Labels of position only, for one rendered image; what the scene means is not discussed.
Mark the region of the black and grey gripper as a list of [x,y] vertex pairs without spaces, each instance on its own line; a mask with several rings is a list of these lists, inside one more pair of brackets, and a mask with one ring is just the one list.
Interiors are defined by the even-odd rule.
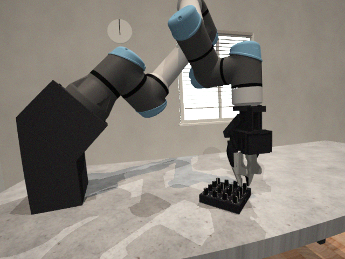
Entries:
[[239,111],[240,123],[229,134],[226,153],[239,186],[242,187],[241,175],[250,186],[254,174],[262,173],[257,157],[272,152],[272,131],[262,129],[262,112],[266,112],[266,106],[233,106],[233,111]]

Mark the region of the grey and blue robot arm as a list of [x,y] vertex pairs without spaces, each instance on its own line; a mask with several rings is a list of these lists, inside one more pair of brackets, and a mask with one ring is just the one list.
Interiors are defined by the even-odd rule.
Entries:
[[153,73],[145,74],[142,59],[119,46],[65,90],[104,121],[119,96],[141,116],[151,118],[165,109],[168,87],[189,63],[194,88],[231,85],[232,105],[258,106],[263,102],[259,43],[236,43],[229,56],[218,58],[214,45],[219,36],[204,0],[178,0],[168,27],[178,45]]

